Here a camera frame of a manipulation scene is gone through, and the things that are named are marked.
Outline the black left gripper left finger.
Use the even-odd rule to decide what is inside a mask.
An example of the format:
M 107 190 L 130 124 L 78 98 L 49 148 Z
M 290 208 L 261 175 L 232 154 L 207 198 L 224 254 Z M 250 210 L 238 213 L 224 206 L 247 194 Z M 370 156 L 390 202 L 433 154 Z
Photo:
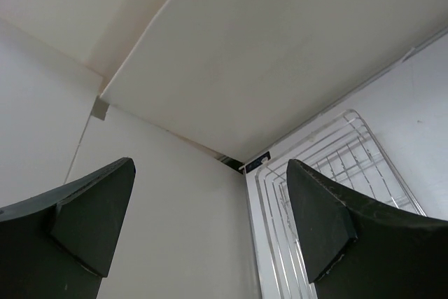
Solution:
M 108 277 L 136 168 L 121 158 L 1 208 L 2 298 L 96 298 Z

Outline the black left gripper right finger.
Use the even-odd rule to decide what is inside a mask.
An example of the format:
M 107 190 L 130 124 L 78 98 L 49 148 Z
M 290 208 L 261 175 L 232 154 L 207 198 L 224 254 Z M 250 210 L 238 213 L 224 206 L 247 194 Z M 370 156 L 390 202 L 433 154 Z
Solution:
M 447 222 L 379 202 L 299 160 L 287 187 L 319 298 L 446 298 Z

